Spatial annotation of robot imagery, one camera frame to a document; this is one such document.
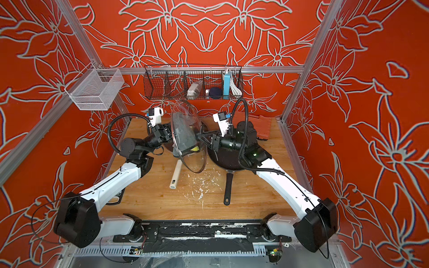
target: black frying pan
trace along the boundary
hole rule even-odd
[[[208,149],[208,156],[213,161],[213,163],[227,171],[224,204],[225,206],[228,206],[231,203],[231,188],[233,184],[234,172],[244,170],[242,167],[240,167],[238,162],[239,151],[230,151],[224,148],[219,148],[219,151],[216,153],[215,151]]]

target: blue power bank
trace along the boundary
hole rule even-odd
[[[230,80],[231,80],[231,72],[228,72],[224,76],[224,99],[229,99]]]

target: clear plastic package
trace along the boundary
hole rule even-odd
[[[201,89],[202,89],[202,81],[195,81],[189,87],[187,91],[187,96],[189,97],[189,99],[196,99],[196,97],[201,92]]]

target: white cable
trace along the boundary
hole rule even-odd
[[[233,92],[233,95],[241,96],[241,94],[242,94],[241,90],[239,90],[238,87],[236,87],[236,85],[234,85],[234,82],[232,79],[230,80],[230,88]]]

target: red wall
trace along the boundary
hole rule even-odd
[[[0,2],[0,161],[52,109],[89,60],[50,0]],[[80,111],[72,104],[0,188],[0,267],[53,267],[62,246],[32,234],[40,205],[99,180],[112,156],[106,129],[119,109]],[[124,129],[117,125],[115,139]],[[38,236],[52,233],[59,203],[40,209]]]
[[[0,3],[0,161],[89,63],[54,3]]]
[[[346,0],[287,119],[352,267],[429,263],[429,5]]]
[[[109,111],[80,111],[71,105],[1,187],[0,264],[54,266],[62,246],[36,239],[31,216],[40,205],[70,191],[78,193],[101,179],[113,153],[107,126],[117,115],[115,105]],[[119,122],[112,132],[116,140],[125,124]],[[34,229],[47,241],[64,242],[52,232],[59,204],[41,208],[35,215]]]
[[[181,63],[240,66],[303,64],[328,1],[103,1],[71,0],[106,67]],[[247,75],[245,98],[252,113],[277,116],[297,74]],[[130,112],[171,101],[144,97],[143,79],[126,76],[122,98]],[[201,115],[226,110],[232,101],[195,101]]]

